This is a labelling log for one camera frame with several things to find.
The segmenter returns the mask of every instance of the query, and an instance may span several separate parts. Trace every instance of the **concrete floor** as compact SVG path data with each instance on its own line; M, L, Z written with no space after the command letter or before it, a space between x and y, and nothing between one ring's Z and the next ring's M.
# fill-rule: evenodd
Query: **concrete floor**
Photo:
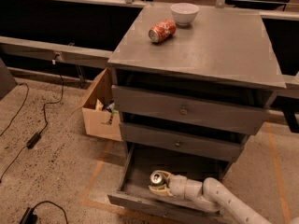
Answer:
M16 78L30 87L28 99L10 128L0 137L0 174L27 140L44 125L42 106L60 97L58 76ZM72 114L85 92L78 81L64 78L64 99L48 105L49 126L33 149L25 149L0 184L0 223L19 223L27 207L49 200L67 213L69 223L175 223L111 205L107 198L121 180L123 143L85 134L81 111ZM26 88L16 87L0 101L0 131L19 109ZM290 133L283 117L265 123L251 137L224 185L272 223L299 217L299 134ZM64 223L63 212L43 204L37 223ZM235 223L223 212L229 223Z

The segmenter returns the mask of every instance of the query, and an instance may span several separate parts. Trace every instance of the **white bowl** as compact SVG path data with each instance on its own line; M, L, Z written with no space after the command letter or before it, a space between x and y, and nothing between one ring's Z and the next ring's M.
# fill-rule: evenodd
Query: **white bowl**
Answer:
M181 26L187 26L193 22L199 11L198 6L188 3L174 4L170 8L174 21Z

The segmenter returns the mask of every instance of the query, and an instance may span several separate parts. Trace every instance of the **drawer knob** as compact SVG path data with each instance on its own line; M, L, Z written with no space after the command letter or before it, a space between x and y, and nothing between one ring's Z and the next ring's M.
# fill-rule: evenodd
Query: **drawer knob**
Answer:
M181 108L180 110L179 110L179 113L181 114L181 115L187 115L188 114L188 110L187 110L187 108Z
M175 146L176 147L180 147L181 146L181 143L179 142L179 140L177 140L177 142L175 143Z

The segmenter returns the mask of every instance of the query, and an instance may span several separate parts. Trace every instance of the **cable connector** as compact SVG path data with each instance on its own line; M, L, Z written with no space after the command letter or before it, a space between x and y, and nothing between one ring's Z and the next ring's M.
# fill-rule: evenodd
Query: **cable connector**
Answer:
M27 207L24 215L21 218L20 224L36 224L37 215L34 215L34 208Z
M26 146L27 146L28 148L33 148L40 138L41 138L41 135L39 134L39 132L35 133L35 134L31 137L31 139L28 140Z

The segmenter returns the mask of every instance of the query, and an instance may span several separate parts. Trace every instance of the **orange tape line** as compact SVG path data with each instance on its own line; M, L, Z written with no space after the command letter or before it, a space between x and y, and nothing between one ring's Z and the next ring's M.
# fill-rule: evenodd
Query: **orange tape line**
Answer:
M270 123L266 122L265 127L266 127L267 134L268 134L268 140L269 140L270 147L271 147L272 160L274 163L275 175L276 175L277 182L278 182L278 192L279 192L280 204L281 204L281 209L282 209L282 215L284 217L284 223L288 224L290 222L291 218L290 218L289 206L288 206L286 195L285 195L284 188L283 188L282 176L281 176L279 162L278 162L278 154L277 154L273 134L271 131Z
M111 205L111 204L106 204L106 203L99 203L99 202L95 202L95 201L91 201L89 200L89 194L91 189L93 188L93 184L95 182L96 177L98 176L98 174L100 173L103 163L105 161L106 156L108 155L108 152L111 150L113 145L113 141L108 141L104 151L100 157L100 161L97 163L97 165L95 166L93 173L91 175L91 178L88 182L88 184L85 187L85 190L83 191L83 194L81 196L81 204L85 205L85 206L89 206L92 208L96 208L96 209L100 209L103 211L107 211L110 213L115 213L118 215L123 215L123 216L128 216L128 217L132 217L132 218L136 218L136 219L140 219L140 220L145 220L148 221L149 223L155 223L155 224L175 224L178 223L176 221L173 220L169 220L166 218L162 218L162 217L156 217L156 216L152 216L152 215L148 215L145 213L141 213L141 212L137 212L137 211L132 211L132 210L128 210L126 208L123 207L119 207L116 205Z

